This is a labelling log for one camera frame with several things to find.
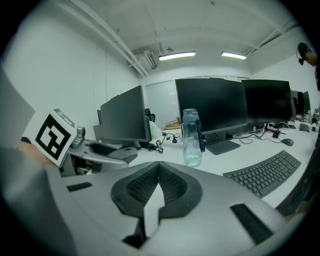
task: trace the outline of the white desk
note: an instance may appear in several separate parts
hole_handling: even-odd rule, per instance
[[[222,176],[223,173],[255,165],[285,150],[299,160],[301,165],[282,185],[263,198],[271,207],[276,208],[300,180],[306,170],[317,141],[318,127],[316,131],[310,130],[310,132],[305,132],[299,130],[299,125],[300,123],[297,121],[295,123],[296,129],[280,129],[285,134],[280,134],[279,138],[281,140],[292,139],[294,141],[293,146],[287,146],[283,143],[273,143],[269,140],[262,141],[255,138],[252,139],[253,142],[251,144],[245,145],[238,139],[234,139],[232,141],[239,144],[239,148],[220,155],[214,155],[209,150],[206,150],[202,155],[202,163],[197,169]],[[174,134],[181,133],[181,130],[170,130],[167,132]],[[269,132],[266,132],[262,138],[279,141],[278,139],[272,138],[272,133]],[[157,139],[154,139],[151,143],[155,144],[156,141]],[[172,143],[172,138],[170,140],[164,139],[162,147],[163,154],[157,151],[149,152],[142,148],[138,152],[138,157],[130,163],[130,166],[153,161],[167,161],[184,165],[183,146],[180,138],[178,138],[178,143],[175,144]]]

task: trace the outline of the keyboard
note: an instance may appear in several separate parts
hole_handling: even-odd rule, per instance
[[[301,165],[297,159],[286,151],[255,165],[223,173],[245,189],[263,198],[284,183]]]

